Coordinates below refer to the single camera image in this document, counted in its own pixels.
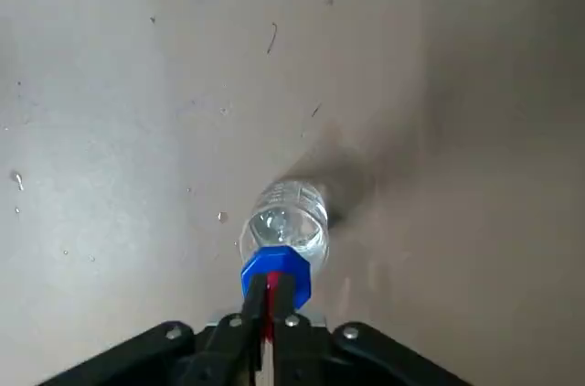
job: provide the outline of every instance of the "clear plastic bottle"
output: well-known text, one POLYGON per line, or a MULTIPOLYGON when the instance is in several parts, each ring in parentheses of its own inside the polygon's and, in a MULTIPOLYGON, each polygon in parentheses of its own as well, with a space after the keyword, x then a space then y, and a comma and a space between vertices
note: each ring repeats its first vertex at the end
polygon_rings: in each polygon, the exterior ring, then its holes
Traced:
POLYGON ((327 258, 329 235, 324 198, 308 182, 282 180, 267 187, 239 240, 244 262, 259 247, 282 245, 293 247, 307 260, 313 275, 327 258))

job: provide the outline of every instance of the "gray floor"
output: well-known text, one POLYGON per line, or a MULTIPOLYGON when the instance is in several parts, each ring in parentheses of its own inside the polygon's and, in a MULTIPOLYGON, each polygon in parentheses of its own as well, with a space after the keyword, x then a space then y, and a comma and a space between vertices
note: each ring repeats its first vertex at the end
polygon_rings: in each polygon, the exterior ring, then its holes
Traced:
POLYGON ((0 0, 0 383, 236 305, 253 200, 326 146, 375 183, 332 232, 331 325, 476 384, 581 384, 581 8, 0 0))

